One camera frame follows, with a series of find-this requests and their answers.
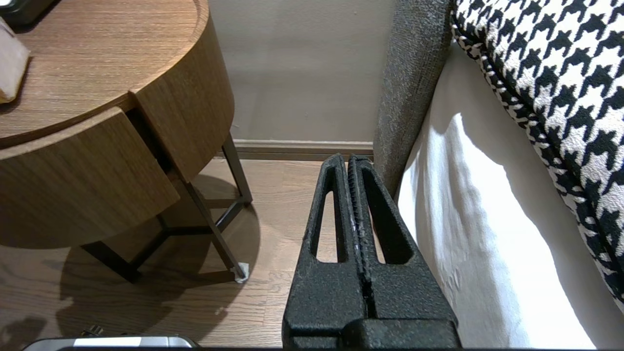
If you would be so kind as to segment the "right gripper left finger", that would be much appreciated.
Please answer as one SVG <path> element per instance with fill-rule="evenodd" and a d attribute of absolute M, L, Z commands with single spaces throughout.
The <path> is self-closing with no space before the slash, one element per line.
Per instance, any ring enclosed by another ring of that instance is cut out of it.
<path fill-rule="evenodd" d="M 370 348 L 376 315 L 372 266 L 376 247 L 361 166 L 367 157 L 341 154 L 319 171 L 308 222 L 283 313 L 285 348 Z M 318 258 L 327 196 L 332 195 L 336 262 Z"/>

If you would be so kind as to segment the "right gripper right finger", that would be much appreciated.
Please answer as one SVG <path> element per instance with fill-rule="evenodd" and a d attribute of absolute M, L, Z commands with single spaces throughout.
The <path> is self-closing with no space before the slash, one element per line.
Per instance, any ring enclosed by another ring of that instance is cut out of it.
<path fill-rule="evenodd" d="M 350 157 L 349 190 L 369 316 L 454 320 L 450 304 L 368 158 Z"/>

